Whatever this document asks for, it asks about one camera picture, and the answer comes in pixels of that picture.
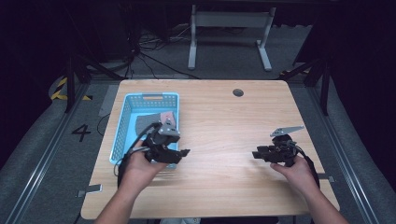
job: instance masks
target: yellow and black striped tape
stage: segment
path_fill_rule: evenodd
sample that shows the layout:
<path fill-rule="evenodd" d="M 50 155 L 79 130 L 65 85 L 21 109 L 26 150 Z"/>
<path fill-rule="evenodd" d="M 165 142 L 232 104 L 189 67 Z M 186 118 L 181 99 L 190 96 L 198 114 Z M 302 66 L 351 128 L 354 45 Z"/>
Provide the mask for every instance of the yellow and black striped tape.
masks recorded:
<path fill-rule="evenodd" d="M 61 90 L 64 87 L 64 84 L 67 82 L 67 77 L 62 78 L 62 80 L 59 82 L 58 86 L 56 87 L 56 90 L 54 93 L 51 95 L 50 99 L 51 100 L 67 100 L 67 95 L 61 95 Z M 91 95 L 84 95 L 82 97 L 82 100 L 92 100 L 93 96 Z"/>

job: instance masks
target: person's right hand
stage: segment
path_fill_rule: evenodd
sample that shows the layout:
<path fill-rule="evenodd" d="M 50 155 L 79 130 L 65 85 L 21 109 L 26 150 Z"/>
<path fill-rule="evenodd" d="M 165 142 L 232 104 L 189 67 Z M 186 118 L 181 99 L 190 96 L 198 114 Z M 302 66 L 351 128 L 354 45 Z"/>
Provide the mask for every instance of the person's right hand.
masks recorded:
<path fill-rule="evenodd" d="M 318 190 L 318 185 L 312 176 L 311 169 L 302 157 L 296 156 L 294 158 L 294 164 L 291 167 L 271 163 L 271 168 L 285 176 L 289 183 L 303 195 L 306 195 L 312 190 Z"/>

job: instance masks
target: gray carpet floor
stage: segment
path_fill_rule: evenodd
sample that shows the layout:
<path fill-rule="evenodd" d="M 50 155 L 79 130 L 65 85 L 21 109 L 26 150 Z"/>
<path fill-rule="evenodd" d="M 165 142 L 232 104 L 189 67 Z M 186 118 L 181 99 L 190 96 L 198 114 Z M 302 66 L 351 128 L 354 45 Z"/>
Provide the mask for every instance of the gray carpet floor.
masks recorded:
<path fill-rule="evenodd" d="M 296 57 L 310 27 L 274 27 L 266 45 L 272 72 L 262 67 L 255 40 L 261 32 L 246 29 L 229 32 L 223 29 L 204 30 L 199 33 L 196 69 L 187 69 L 190 42 L 187 35 L 162 49 L 144 51 L 145 54 L 167 64 L 173 69 L 140 55 L 131 64 L 127 73 L 130 78 L 192 78 L 200 79 L 273 79 L 283 70 L 292 69 Z M 105 63 L 111 67 L 118 62 Z M 126 69 L 117 73 L 126 74 Z M 376 168 L 364 145 L 359 139 L 347 113 L 332 84 L 329 92 L 329 117 L 324 117 L 318 109 L 318 92 L 306 88 L 300 75 L 289 80 L 290 89 L 302 114 L 318 155 L 328 175 L 335 181 L 332 188 L 341 206 L 341 213 L 350 223 L 367 223 L 364 211 L 357 203 L 359 200 L 350 187 L 349 176 L 343 172 L 336 156 L 334 142 L 327 130 L 330 124 L 335 132 L 341 149 L 347 154 L 348 161 L 358 177 L 365 192 L 363 200 L 368 202 L 375 214 L 373 223 L 396 223 L 396 196 L 384 176 Z M 83 204 L 83 198 L 76 197 L 77 190 L 85 189 L 91 178 L 92 169 L 106 129 L 118 81 L 103 75 L 94 75 L 92 83 L 85 87 L 83 94 L 91 95 L 92 100 L 80 101 L 72 114 L 64 113 L 66 101 L 54 100 L 52 105 L 35 122 L 23 137 L 7 164 L 0 171 L 0 223 L 5 223 L 16 204 L 23 204 L 18 213 L 20 223 L 73 223 Z M 35 168 L 53 143 L 53 135 L 59 132 L 63 120 L 68 122 L 61 130 L 50 164 L 44 169 L 43 177 L 37 180 L 37 188 L 30 192 L 27 200 L 19 199 L 34 176 Z M 79 134 L 72 132 L 87 125 L 87 132 L 80 142 Z M 292 223 L 292 217 L 281 217 L 281 223 Z M 310 216 L 297 217 L 297 223 L 309 223 Z M 80 218 L 78 223 L 92 223 Z M 152 220 L 131 220 L 130 223 L 152 223 Z"/>

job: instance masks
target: table top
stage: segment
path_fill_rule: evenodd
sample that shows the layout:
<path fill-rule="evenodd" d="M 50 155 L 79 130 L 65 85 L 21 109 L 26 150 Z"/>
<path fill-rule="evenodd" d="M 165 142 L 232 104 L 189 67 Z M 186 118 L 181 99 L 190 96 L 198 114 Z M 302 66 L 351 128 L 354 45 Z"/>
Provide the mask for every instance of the table top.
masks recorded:
<path fill-rule="evenodd" d="M 235 89 L 244 95 L 233 95 Z M 179 94 L 178 148 L 191 150 L 175 170 L 164 170 L 136 199 L 132 218 L 245 217 L 307 214 L 303 196 L 269 162 L 255 160 L 257 146 L 272 145 L 279 127 L 304 125 L 284 81 L 264 80 L 125 80 L 122 81 L 93 169 L 90 185 L 103 191 L 87 194 L 81 215 L 95 219 L 117 189 L 109 155 L 124 96 L 130 92 Z M 324 173 L 307 129 L 291 133 Z M 328 180 L 323 193 L 339 209 Z"/>

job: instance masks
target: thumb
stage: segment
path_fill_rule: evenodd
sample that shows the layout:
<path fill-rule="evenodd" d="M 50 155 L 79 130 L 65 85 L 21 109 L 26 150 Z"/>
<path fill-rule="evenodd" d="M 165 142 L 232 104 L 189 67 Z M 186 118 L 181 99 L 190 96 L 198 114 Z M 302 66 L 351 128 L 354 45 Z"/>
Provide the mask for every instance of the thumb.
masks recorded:
<path fill-rule="evenodd" d="M 281 165 L 276 164 L 276 163 L 271 163 L 270 166 L 271 166 L 271 168 L 273 168 L 275 171 L 280 172 L 282 175 L 285 174 L 286 169 L 287 169 L 286 167 L 281 166 Z"/>

